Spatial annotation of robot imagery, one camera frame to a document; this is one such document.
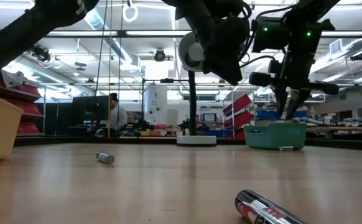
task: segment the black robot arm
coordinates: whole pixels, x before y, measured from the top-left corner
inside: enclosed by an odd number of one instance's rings
[[[99,0],[36,0],[35,6],[0,31],[0,70],[50,31],[82,20]]]
[[[213,72],[230,84],[237,85],[242,80],[239,61],[253,38],[255,53],[265,49],[284,51],[282,62],[273,59],[270,63],[268,72],[275,73],[275,78],[268,73],[252,73],[249,82],[257,86],[274,87],[279,117],[287,101],[286,89],[290,87],[292,93],[287,107],[287,119],[310,97],[313,89],[322,90],[326,94],[338,94],[338,86],[310,83],[308,76],[315,63],[314,56],[322,31],[335,30],[329,20],[318,20],[339,1],[300,0],[280,18],[262,17],[265,14],[262,12],[252,21],[253,35],[250,37],[248,19],[251,9],[242,0],[163,0],[177,8],[176,19],[184,17],[195,33],[205,55],[203,73]],[[241,12],[245,17],[238,17]]]

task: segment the computer monitor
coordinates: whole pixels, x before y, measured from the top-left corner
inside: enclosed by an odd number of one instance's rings
[[[108,96],[74,97],[72,101],[73,124],[105,126],[101,122],[108,120],[108,103]]]

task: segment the battery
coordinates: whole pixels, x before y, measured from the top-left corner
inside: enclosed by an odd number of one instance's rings
[[[281,146],[279,147],[279,150],[280,151],[294,151],[296,150],[297,148],[294,147],[294,146]]]
[[[307,224],[252,190],[242,190],[235,198],[235,207],[249,223]]]
[[[101,162],[104,162],[106,164],[112,164],[114,163],[114,156],[111,155],[111,154],[107,154],[105,152],[99,152],[95,155],[96,159],[101,161]]]

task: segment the white base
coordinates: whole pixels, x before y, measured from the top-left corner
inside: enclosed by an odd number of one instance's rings
[[[177,136],[179,146],[216,146],[216,136]]]

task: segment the red shelf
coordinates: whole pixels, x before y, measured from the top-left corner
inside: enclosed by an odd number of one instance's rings
[[[225,138],[233,139],[233,133],[225,136]],[[237,139],[237,140],[245,140],[243,128],[239,128],[239,129],[235,130],[235,139]]]
[[[247,94],[245,94],[242,97],[240,97],[239,99],[234,101],[233,111],[237,112],[237,111],[249,106],[250,103],[251,103],[251,100],[250,100],[249,96]],[[223,112],[224,112],[225,116],[231,116],[232,115],[232,104],[228,105],[223,110]]]
[[[35,122],[42,115],[33,102],[40,98],[37,87],[29,84],[22,84],[9,88],[0,78],[0,98],[4,99],[24,111],[18,127],[17,136],[40,136],[43,135]]]
[[[233,129],[233,128],[238,129],[243,125],[245,125],[246,123],[248,123],[249,121],[251,121],[252,119],[253,116],[248,111],[245,111],[235,116],[235,127],[232,127],[232,118],[225,121],[224,127],[226,129]]]

